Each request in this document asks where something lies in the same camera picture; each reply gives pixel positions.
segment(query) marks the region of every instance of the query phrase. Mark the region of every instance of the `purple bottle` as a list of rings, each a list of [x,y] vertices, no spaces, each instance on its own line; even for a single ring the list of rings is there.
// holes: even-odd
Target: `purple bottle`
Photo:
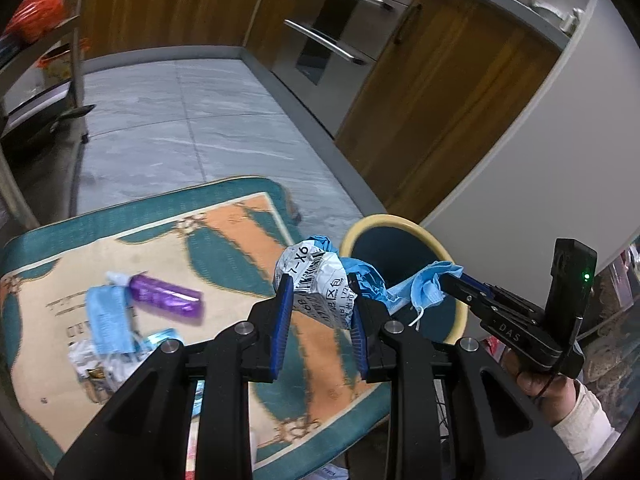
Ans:
[[[107,279],[115,285],[128,286],[135,301],[184,317],[198,318],[202,314],[202,293],[196,290],[162,282],[146,274],[127,276],[120,272],[107,272]]]

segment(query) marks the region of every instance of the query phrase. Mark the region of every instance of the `white sleeve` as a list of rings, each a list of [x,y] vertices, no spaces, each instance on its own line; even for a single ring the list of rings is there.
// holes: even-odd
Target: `white sleeve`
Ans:
[[[554,426],[555,432],[577,460],[582,476],[601,462],[620,434],[611,427],[598,398],[583,384],[571,413]]]

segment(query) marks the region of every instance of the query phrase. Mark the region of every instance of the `yellow rim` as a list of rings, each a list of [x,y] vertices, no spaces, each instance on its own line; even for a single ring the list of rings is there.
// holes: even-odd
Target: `yellow rim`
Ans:
[[[430,232],[406,218],[394,215],[371,215],[357,221],[350,227],[347,234],[344,235],[342,243],[340,244],[340,256],[351,256],[351,251],[353,251],[356,240],[364,231],[368,231],[373,227],[396,227],[407,231],[427,245],[440,260],[455,263],[451,255],[447,253],[447,250]],[[453,345],[462,337],[466,327],[467,313],[468,307],[466,304],[456,300],[456,315],[453,319],[453,326],[449,331],[449,335],[447,335],[447,338],[444,340],[445,343]]]

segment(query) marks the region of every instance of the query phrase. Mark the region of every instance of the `crumpled white plastic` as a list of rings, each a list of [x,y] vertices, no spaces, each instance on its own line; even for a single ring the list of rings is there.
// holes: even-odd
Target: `crumpled white plastic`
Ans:
[[[356,294],[336,253],[323,251],[313,240],[284,250],[276,263],[273,286],[283,273],[293,278],[293,308],[330,328],[348,330]]]
[[[69,345],[68,358],[78,376],[89,377],[89,371],[102,368],[104,380],[115,392],[124,381],[143,363],[152,350],[131,354],[108,354],[99,356],[92,339],[84,339]]]

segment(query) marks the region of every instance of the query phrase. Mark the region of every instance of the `purple cylinder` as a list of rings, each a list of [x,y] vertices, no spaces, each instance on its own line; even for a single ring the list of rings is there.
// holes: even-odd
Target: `purple cylinder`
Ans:
[[[184,317],[200,317],[202,293],[183,286],[162,282],[146,274],[136,274],[129,281],[134,300]]]

